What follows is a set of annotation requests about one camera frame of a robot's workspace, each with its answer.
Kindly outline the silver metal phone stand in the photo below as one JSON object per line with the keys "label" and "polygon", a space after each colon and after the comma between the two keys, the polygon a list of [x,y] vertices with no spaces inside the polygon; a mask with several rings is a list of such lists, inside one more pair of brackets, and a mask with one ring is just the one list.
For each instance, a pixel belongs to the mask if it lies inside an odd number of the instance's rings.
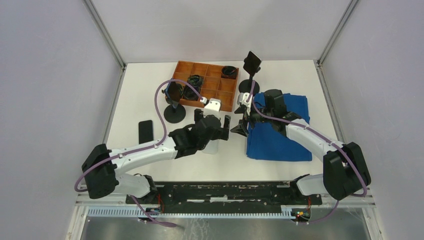
{"label": "silver metal phone stand", "polygon": [[219,151],[219,140],[210,140],[205,148],[202,150],[203,153],[209,155],[215,155]]}

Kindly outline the blue cloth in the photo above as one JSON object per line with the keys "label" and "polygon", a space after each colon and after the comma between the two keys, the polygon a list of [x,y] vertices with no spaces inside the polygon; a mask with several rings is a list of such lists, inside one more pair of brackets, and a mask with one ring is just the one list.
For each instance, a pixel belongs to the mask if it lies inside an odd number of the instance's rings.
{"label": "blue cloth", "polygon": [[[283,94],[288,111],[310,122],[308,99],[304,95]],[[248,129],[246,155],[255,160],[280,162],[310,162],[312,153],[299,143],[273,130],[270,123],[257,123]]]}

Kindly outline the black phone stand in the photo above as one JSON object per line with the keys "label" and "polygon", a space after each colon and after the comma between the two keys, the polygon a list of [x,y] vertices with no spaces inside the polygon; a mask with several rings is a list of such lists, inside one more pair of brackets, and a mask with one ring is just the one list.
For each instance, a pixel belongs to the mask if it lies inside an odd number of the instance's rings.
{"label": "black phone stand", "polygon": [[253,92],[252,92],[253,95],[259,93],[260,91],[259,84],[258,83],[253,84],[254,76],[249,75],[248,79],[245,79],[240,82],[240,84],[238,85],[238,90],[240,93],[249,93],[252,87],[253,87]]}
{"label": "black phone stand", "polygon": [[180,123],[186,117],[186,109],[180,104],[180,102],[178,104],[168,104],[168,106],[163,111],[163,115],[165,120],[168,123],[171,123],[171,124]]}

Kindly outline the black phone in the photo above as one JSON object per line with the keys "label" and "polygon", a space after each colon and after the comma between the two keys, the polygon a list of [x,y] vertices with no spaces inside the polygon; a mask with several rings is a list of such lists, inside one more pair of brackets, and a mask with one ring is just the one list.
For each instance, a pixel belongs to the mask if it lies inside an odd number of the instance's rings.
{"label": "black phone", "polygon": [[262,60],[254,54],[252,51],[249,51],[247,57],[243,60],[244,65],[243,69],[250,75],[254,76],[261,69]]}
{"label": "black phone", "polygon": [[180,102],[182,91],[181,84],[174,81],[170,82],[164,91],[166,102],[170,105],[177,105]]}
{"label": "black phone", "polygon": [[153,141],[154,129],[152,120],[143,120],[138,123],[138,143],[145,144]]}

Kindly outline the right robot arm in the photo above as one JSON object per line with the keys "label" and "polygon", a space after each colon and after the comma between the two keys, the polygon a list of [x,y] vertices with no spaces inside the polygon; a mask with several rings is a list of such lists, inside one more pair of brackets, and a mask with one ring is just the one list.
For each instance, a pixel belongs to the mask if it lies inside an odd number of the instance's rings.
{"label": "right robot arm", "polygon": [[288,111],[281,90],[267,90],[263,97],[264,103],[258,104],[249,92],[238,95],[235,114],[243,116],[231,132],[247,137],[248,127],[270,124],[275,132],[300,144],[322,162],[321,174],[295,179],[296,186],[288,191],[293,203],[302,204],[313,194],[327,194],[337,201],[367,195],[371,177],[358,144],[333,140],[312,128],[300,115]]}

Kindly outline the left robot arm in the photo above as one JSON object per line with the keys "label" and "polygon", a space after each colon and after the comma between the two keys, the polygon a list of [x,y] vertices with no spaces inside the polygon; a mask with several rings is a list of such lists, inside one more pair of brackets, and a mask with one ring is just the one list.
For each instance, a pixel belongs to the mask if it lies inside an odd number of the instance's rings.
{"label": "left robot arm", "polygon": [[157,198],[157,188],[149,175],[131,175],[130,170],[152,163],[179,159],[204,151],[213,141],[228,140],[231,117],[220,121],[214,115],[195,110],[195,121],[171,131],[164,140],[129,148],[108,149],[102,143],[93,148],[81,166],[85,191],[91,199],[112,193],[132,195],[145,204]]}

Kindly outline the rolled tie front centre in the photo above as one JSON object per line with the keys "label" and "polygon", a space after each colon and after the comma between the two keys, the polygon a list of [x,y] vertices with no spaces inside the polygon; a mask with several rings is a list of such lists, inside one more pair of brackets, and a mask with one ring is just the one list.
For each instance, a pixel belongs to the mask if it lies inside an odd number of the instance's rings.
{"label": "rolled tie front centre", "polygon": [[188,85],[183,88],[182,97],[188,101],[198,101],[199,96]]}

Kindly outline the rolled tie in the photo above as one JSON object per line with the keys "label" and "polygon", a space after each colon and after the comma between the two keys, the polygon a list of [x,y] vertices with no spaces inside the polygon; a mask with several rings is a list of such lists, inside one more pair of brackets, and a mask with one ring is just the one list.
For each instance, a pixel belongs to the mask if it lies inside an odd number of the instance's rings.
{"label": "rolled tie", "polygon": [[201,88],[204,82],[204,77],[200,76],[198,74],[195,75],[191,75],[188,79],[187,82],[192,85],[193,87],[199,87]]}
{"label": "rolled tie", "polygon": [[199,96],[188,85],[183,88],[182,97],[188,101],[198,101]]}
{"label": "rolled tie", "polygon": [[235,80],[238,75],[238,69],[235,66],[226,65],[221,69],[221,78]]}

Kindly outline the wooden compartment tray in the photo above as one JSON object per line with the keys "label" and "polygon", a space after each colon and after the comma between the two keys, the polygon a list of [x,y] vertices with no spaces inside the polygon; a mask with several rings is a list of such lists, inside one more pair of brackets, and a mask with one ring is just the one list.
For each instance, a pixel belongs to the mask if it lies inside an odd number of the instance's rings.
{"label": "wooden compartment tray", "polygon": [[215,98],[221,100],[221,111],[231,112],[235,94],[237,92],[237,83],[239,68],[236,79],[221,78],[221,70],[226,65],[217,65],[210,63],[200,63],[180,60],[174,70],[172,77],[183,82],[177,82],[182,85],[182,97],[179,101],[181,105],[201,108],[203,107],[198,97],[197,101],[183,99],[183,89],[190,85],[187,80],[192,75],[200,75],[203,77],[203,85],[201,87],[193,86],[197,92],[207,99]]}

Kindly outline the rolled tie centre top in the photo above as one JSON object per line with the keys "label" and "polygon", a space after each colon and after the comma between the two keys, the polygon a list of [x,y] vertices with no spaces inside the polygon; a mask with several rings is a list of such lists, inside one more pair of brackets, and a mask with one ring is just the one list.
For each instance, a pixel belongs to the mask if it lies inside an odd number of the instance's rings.
{"label": "rolled tie centre top", "polygon": [[200,76],[198,74],[195,75],[191,75],[188,79],[187,82],[192,85],[193,87],[199,87],[201,88],[204,82],[204,77]]}

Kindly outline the rolled tie back right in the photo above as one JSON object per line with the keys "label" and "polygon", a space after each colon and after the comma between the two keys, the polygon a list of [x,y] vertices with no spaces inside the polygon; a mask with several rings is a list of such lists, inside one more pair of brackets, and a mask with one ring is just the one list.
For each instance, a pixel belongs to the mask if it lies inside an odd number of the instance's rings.
{"label": "rolled tie back right", "polygon": [[221,78],[235,80],[238,75],[238,69],[235,66],[226,65],[221,69]]}

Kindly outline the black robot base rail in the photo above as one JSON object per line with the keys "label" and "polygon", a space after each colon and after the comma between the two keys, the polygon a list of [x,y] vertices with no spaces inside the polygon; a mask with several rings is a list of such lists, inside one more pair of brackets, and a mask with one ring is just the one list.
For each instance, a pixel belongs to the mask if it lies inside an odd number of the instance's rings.
{"label": "black robot base rail", "polygon": [[282,206],[321,205],[319,194],[304,196],[283,181],[157,181],[157,191],[138,202],[164,204],[166,214],[268,214]]}

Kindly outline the aluminium frame post left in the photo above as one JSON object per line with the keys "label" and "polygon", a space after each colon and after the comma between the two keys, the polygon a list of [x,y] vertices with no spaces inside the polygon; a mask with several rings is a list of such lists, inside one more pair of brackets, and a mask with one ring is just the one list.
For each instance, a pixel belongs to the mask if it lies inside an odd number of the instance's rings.
{"label": "aluminium frame post left", "polygon": [[88,13],[90,14],[92,20],[94,21],[97,29],[99,30],[99,33],[101,34],[102,38],[104,39],[107,47],[112,53],[112,56],[114,57],[117,64],[120,66],[121,69],[125,69],[127,64],[124,61],[122,55],[120,54],[111,34],[109,33],[99,11],[97,10],[94,2],[92,0],[82,0],[84,3]]}

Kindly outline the aluminium frame post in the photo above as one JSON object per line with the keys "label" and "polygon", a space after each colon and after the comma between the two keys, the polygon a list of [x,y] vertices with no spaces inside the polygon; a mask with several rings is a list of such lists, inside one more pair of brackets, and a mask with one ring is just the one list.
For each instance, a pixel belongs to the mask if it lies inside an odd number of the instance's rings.
{"label": "aluminium frame post", "polygon": [[348,23],[351,15],[354,13],[357,5],[360,3],[360,0],[350,0],[346,9],[344,10],[340,20],[338,21],[334,31],[332,32],[327,44],[325,45],[320,57],[316,61],[318,66],[322,66],[330,54],[332,48],[334,47],[336,41],[340,37],[342,31],[344,30],[346,24]]}
{"label": "aluminium frame post", "polygon": [[99,33],[101,34],[102,38],[104,39],[107,47],[112,53],[112,56],[114,57],[117,64],[120,66],[121,69],[125,69],[127,64],[124,61],[122,55],[120,54],[111,34],[109,33],[99,11],[97,10],[94,2],[92,0],[82,0],[84,3],[88,13],[90,14],[92,20],[94,21],[97,29],[99,30]]}

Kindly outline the aluminium frame post right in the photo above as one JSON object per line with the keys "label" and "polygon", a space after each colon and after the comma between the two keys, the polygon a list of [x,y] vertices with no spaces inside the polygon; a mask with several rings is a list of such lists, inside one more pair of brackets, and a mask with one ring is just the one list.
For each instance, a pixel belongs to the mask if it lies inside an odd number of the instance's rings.
{"label": "aluminium frame post right", "polygon": [[360,3],[360,0],[350,0],[346,9],[344,10],[340,20],[338,21],[334,31],[332,32],[327,44],[325,45],[320,57],[316,61],[318,66],[322,66],[330,54],[332,48],[334,47],[336,41],[340,37],[342,31],[344,30],[346,24],[348,23],[351,15],[354,13],[357,5]]}

